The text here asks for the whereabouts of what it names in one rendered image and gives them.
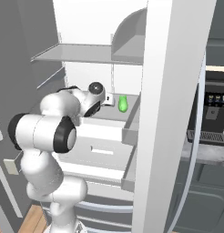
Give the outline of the green pickle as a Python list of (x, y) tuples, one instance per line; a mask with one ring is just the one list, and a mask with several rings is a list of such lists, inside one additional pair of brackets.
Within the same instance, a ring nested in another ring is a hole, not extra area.
[(125, 113), (128, 109), (128, 102), (126, 96), (120, 96), (118, 100), (118, 110)]

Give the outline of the grey glass fridge shelf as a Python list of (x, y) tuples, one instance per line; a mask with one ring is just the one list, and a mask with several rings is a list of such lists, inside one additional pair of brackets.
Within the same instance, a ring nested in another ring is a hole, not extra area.
[(32, 57), (31, 61), (143, 65), (142, 56), (116, 54), (110, 45), (57, 44)]

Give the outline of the white fridge drawer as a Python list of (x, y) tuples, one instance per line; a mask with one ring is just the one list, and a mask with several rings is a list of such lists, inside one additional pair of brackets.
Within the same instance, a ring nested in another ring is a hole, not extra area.
[(53, 156), (67, 174), (119, 180), (133, 149), (122, 143), (124, 125), (123, 121), (82, 118), (73, 149)]

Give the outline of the white fridge door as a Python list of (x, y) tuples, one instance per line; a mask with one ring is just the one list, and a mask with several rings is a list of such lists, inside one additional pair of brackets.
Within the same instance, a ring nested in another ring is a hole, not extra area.
[(217, 0), (149, 0), (132, 233), (164, 233)]

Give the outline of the white fridge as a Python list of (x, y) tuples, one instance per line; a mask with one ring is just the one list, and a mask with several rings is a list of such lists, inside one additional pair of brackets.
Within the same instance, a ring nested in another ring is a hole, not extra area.
[(0, 0), (0, 228), (17, 233), (29, 209), (24, 176), (7, 173), (15, 156), (9, 120), (37, 110), (48, 93), (69, 76), (59, 61), (31, 59), (57, 44), (108, 45), (119, 23), (144, 0)]

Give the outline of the black coffee machine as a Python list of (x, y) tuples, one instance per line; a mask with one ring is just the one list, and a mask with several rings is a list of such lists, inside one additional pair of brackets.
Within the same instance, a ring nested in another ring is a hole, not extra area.
[(224, 72), (207, 71), (199, 143), (224, 147)]

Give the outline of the grey freezer drawer front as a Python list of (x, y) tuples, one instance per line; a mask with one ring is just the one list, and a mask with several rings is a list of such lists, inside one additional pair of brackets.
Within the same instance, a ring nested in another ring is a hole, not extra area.
[[(114, 205), (114, 206), (132, 206), (133, 202), (129, 200), (120, 200), (115, 198), (104, 198), (99, 196), (87, 195), (86, 202)], [(75, 206), (75, 212), (78, 219), (85, 225), (90, 233), (99, 233), (102, 231), (130, 233), (132, 225), (132, 213), (107, 213), (101, 211), (87, 210)]]

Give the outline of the grey base cupboards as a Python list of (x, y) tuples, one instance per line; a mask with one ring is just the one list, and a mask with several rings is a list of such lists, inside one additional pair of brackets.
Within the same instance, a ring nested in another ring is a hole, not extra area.
[(197, 163), (178, 233), (224, 233), (224, 167)]

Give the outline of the beige wall socket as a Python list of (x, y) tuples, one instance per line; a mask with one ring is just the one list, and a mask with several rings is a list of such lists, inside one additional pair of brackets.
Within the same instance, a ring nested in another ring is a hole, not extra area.
[(5, 159), (4, 164), (5, 164), (5, 167), (7, 169), (7, 172), (10, 175), (18, 175), (19, 174), (19, 167), (17, 165), (17, 162), (14, 159)]

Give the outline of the grey wall cupboard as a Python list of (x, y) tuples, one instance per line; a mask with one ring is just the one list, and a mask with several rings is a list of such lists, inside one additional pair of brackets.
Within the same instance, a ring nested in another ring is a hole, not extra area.
[(224, 0), (217, 0), (207, 43), (208, 66), (224, 66)]

